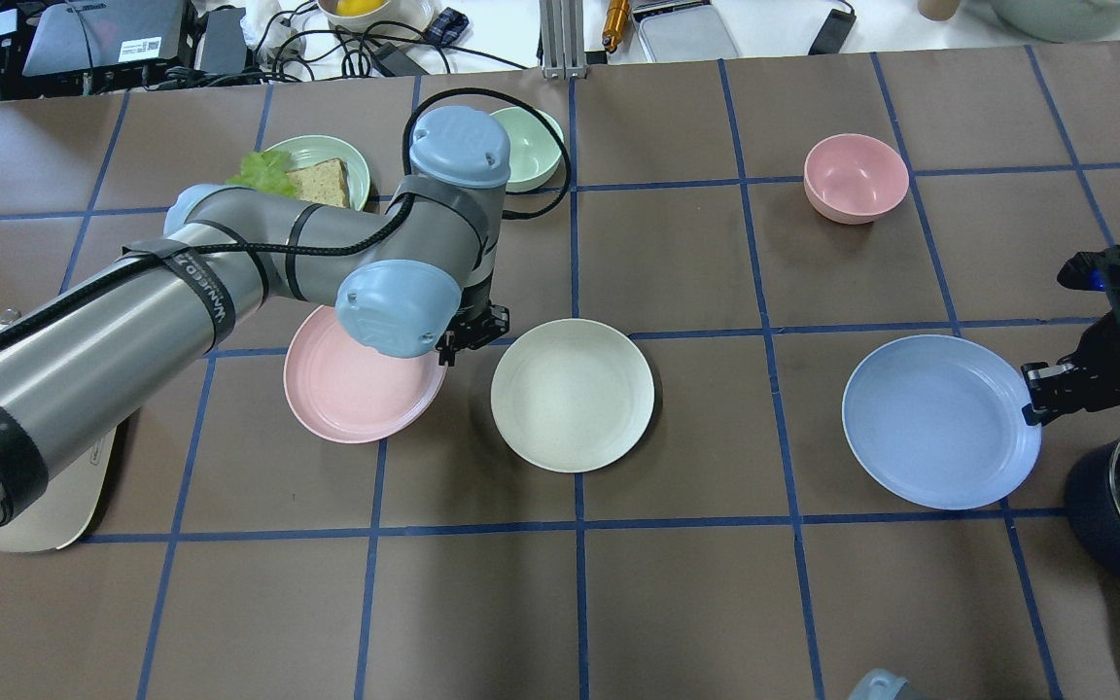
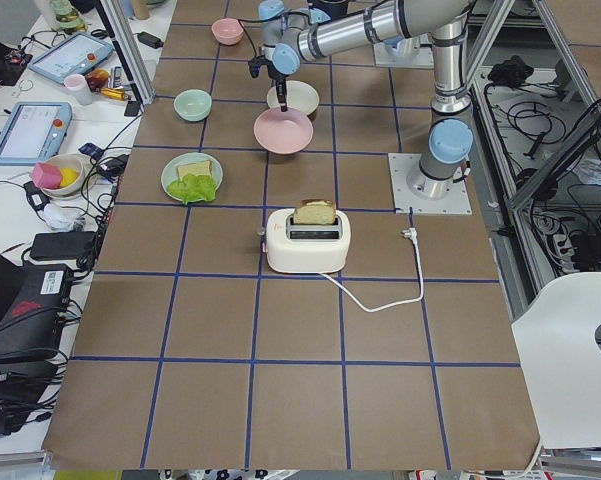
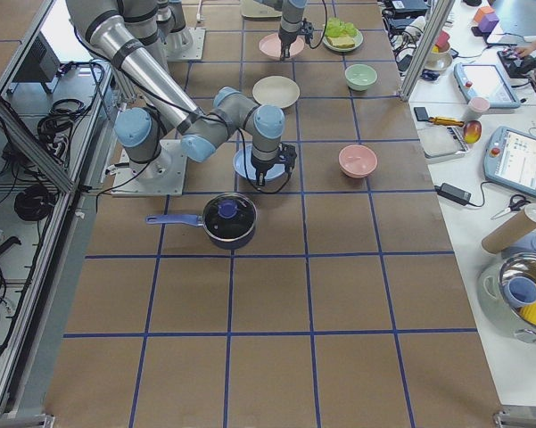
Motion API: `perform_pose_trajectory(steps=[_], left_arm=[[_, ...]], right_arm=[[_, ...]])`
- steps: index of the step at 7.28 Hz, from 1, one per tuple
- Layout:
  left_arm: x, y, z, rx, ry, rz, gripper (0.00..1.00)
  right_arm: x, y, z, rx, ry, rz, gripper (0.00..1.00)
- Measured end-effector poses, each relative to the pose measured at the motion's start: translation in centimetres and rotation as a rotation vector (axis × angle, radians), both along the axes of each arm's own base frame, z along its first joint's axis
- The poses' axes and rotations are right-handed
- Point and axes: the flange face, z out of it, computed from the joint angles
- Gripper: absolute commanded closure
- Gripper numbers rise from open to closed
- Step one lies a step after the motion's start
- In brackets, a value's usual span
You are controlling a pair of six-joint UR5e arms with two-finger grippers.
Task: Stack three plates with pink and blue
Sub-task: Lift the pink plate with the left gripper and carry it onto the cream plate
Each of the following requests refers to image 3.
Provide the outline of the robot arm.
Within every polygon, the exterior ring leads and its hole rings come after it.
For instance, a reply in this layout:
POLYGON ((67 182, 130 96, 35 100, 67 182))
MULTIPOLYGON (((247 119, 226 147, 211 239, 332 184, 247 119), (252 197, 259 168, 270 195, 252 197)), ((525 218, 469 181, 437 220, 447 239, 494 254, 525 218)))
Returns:
POLYGON ((280 61, 290 57, 291 46, 298 37, 304 37, 304 42, 311 45, 313 24, 303 17, 307 0, 256 0, 256 3, 282 13, 278 30, 280 61))
POLYGON ((254 102, 232 87, 219 90, 214 108, 204 112, 170 76, 164 38, 183 28, 179 1, 69 1, 67 8, 76 36, 94 54, 122 72, 161 115, 164 131, 175 129, 184 153, 206 161, 234 133, 252 137, 252 182, 265 185, 267 173, 284 165, 292 174, 296 151, 284 144, 284 113, 273 105, 254 102))

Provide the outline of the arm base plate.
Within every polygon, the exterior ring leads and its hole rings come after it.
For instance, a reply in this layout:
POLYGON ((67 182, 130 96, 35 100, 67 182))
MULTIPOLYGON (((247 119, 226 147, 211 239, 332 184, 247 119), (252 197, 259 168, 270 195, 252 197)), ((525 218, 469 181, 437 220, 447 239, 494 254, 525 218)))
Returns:
POLYGON ((160 140, 161 153, 145 169, 130 163, 125 149, 120 162, 128 163, 116 169, 111 194, 119 197, 180 196, 184 190, 187 157, 177 139, 160 140))
POLYGON ((169 33, 165 38, 168 62, 200 61, 203 55, 205 28, 188 28, 169 33))

